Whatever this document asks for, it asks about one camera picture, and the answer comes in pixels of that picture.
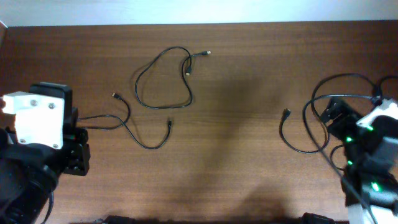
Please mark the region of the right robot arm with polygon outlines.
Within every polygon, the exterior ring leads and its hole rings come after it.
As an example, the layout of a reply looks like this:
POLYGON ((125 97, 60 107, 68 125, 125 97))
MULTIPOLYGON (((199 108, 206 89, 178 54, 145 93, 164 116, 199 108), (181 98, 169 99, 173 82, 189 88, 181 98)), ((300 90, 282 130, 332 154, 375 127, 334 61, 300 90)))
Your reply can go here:
POLYGON ((397 102, 382 100, 366 116, 333 97, 321 115, 329 133, 343 143, 347 165, 345 206, 350 223, 397 223, 397 102))

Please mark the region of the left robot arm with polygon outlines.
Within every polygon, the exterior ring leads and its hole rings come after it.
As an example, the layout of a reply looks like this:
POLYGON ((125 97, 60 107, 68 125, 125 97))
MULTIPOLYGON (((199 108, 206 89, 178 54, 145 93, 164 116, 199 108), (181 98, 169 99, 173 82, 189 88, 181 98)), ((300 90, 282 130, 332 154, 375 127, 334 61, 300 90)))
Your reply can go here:
POLYGON ((73 91, 40 82, 1 97, 13 128, 1 130, 1 223, 34 223, 62 174, 85 176, 90 168, 88 132, 76 123, 73 91))

